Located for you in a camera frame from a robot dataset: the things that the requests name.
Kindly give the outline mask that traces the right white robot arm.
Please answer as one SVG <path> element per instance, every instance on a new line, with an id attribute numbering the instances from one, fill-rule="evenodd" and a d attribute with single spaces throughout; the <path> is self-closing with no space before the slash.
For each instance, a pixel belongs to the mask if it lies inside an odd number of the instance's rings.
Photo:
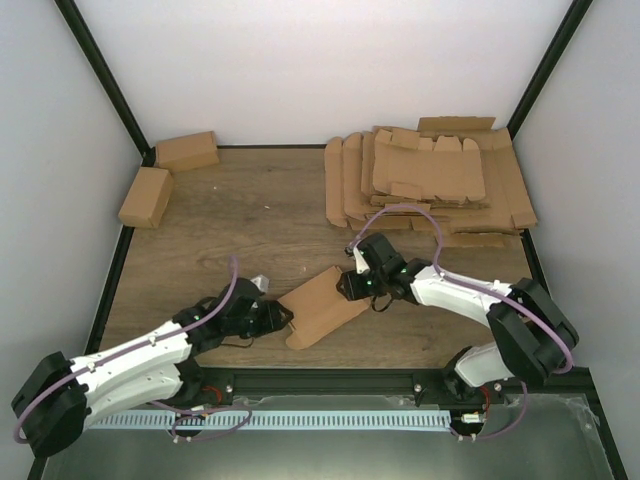
<path id="1" fill-rule="evenodd" d="M 436 307 L 490 330 L 490 343 L 461 350 L 444 368 L 444 389 L 451 400 L 468 402 L 481 387 L 511 378 L 542 387 L 551 375 L 572 369 L 579 334 L 535 280 L 481 281 L 434 261 L 407 261 L 381 233 L 356 241 L 345 253 L 355 267 L 342 273 L 336 289 L 347 300 L 387 297 Z"/>

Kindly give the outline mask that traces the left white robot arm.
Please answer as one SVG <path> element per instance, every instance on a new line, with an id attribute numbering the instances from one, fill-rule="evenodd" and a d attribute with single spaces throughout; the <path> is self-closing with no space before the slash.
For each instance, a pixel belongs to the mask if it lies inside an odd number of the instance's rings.
<path id="1" fill-rule="evenodd" d="M 265 299 L 254 281 L 239 278 L 139 338 L 73 359 L 60 351 L 49 354 L 11 402 L 15 439 L 35 457 L 48 458 L 112 414 L 155 401 L 194 403 L 205 382 L 196 356 L 228 337 L 256 339 L 280 331 L 293 318 L 279 301 Z"/>

